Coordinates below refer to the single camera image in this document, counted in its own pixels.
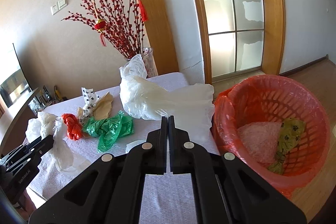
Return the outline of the white plastic bag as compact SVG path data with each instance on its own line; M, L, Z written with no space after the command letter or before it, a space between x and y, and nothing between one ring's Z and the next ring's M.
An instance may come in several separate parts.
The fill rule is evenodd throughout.
M78 175L90 166L91 162L74 152L65 141L66 125L61 117L47 112L38 112L38 117L28 121L26 138L32 143L37 137L42 140L51 136L54 143L48 154L52 157L56 169L64 174Z

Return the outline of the small orange plastic bag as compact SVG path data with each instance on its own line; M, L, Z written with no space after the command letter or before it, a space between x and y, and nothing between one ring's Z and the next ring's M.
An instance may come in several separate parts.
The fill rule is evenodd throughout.
M82 138L82 126L73 114L63 114L62 120L67 127L67 136L71 140L79 140Z

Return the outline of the dark green plastic bag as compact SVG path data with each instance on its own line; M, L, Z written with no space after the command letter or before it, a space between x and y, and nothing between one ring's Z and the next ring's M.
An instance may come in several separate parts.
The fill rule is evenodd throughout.
M118 139L134 133L133 118L121 110L110 118L96 120L90 117L83 126L83 132L98 139L98 152L106 152Z

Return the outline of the green paw print bag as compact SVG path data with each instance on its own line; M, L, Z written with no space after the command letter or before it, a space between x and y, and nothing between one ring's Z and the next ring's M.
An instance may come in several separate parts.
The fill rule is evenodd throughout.
M286 156L298 145L305 128L306 123L302 120L296 118L286 118L283 120L280 127L274 162L267 168L270 172L283 174L283 164L286 161Z

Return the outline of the clear plastic bag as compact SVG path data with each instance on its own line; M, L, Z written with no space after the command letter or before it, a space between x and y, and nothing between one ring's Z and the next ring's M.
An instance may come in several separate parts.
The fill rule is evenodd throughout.
M140 55L135 55L119 71L120 100L130 116L159 121L172 115L175 126L187 131L192 141L200 144L207 141L215 112L212 85L194 84L169 92L146 79L147 71Z

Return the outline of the bubble wrap sheet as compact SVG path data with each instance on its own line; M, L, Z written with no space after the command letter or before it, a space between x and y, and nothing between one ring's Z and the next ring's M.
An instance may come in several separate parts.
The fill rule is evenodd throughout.
M248 153L261 164L274 161L280 122L253 122L238 128L238 136Z

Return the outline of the dark tv cabinet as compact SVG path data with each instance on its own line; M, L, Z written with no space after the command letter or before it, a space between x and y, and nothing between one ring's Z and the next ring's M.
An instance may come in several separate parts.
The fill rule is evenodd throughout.
M6 155L23 143L28 121L37 117L29 107L29 103L37 93L38 89L34 89L29 94L23 95L2 115L1 155Z

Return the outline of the clutter on floor by cabinet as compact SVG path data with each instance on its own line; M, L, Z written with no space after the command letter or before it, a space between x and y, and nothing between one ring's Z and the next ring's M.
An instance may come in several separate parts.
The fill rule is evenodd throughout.
M53 87L53 92L49 92L46 86L43 86L37 95L29 102L29 108L37 116L38 112L43 111L46 107L59 102L66 101L67 97L62 96L58 87Z

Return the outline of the white black spotted wrapper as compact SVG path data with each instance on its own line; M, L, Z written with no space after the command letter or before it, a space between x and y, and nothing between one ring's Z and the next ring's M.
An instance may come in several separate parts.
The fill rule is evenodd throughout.
M87 120L93 116L93 111L100 97L96 95L93 89L81 88L81 92L85 105L78 108L77 118L81 125L85 125Z

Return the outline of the beige paper bag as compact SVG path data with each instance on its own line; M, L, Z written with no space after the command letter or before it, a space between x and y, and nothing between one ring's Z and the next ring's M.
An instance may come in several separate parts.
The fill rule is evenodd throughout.
M112 112L112 102L114 98L110 92L107 92L99 98L96 103L96 107L93 111L93 118L95 120L102 120L109 117Z

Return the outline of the television screen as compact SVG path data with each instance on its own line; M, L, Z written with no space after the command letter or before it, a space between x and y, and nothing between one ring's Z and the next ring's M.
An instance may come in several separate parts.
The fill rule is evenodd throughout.
M11 107L30 91L14 45L1 46L1 98L6 107Z

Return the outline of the red lined waste basket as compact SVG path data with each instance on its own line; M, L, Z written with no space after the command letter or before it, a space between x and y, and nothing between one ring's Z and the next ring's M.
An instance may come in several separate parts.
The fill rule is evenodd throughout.
M249 77L218 94L212 133L286 197L319 173L330 145L326 111L306 87L288 77Z

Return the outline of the glass vase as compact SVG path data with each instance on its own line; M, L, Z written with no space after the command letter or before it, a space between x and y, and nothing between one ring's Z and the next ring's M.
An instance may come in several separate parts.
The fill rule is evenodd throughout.
M129 75L152 78L157 75L154 63L152 47L144 47L142 53L129 59L125 65L126 73Z

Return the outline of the small red lantern ornament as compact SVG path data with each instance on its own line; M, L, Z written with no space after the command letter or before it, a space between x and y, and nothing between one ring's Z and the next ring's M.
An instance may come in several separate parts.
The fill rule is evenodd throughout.
M106 27L106 22L103 19L98 19L94 25L94 29L100 34L100 42L103 47L106 47L106 42L104 39L105 27Z

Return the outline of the red berry branches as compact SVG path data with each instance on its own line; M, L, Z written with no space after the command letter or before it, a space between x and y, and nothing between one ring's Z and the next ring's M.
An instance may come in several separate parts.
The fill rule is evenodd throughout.
M145 22L141 19L137 0L80 1L80 6L86 14L69 11L63 21L80 22L97 32L94 25L98 19L103 19L106 22L104 30L106 44L111 43L127 60L142 53Z

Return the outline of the frosted glass sliding door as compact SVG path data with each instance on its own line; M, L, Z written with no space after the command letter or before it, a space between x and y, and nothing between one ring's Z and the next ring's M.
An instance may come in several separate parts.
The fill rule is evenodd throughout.
M263 0L204 0L213 81L261 67Z

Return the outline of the wall switch and socket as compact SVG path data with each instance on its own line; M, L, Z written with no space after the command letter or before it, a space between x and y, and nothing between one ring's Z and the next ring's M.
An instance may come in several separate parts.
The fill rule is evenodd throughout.
M64 9L68 5L67 0L59 0L54 5L50 7L51 15L55 15L60 10Z

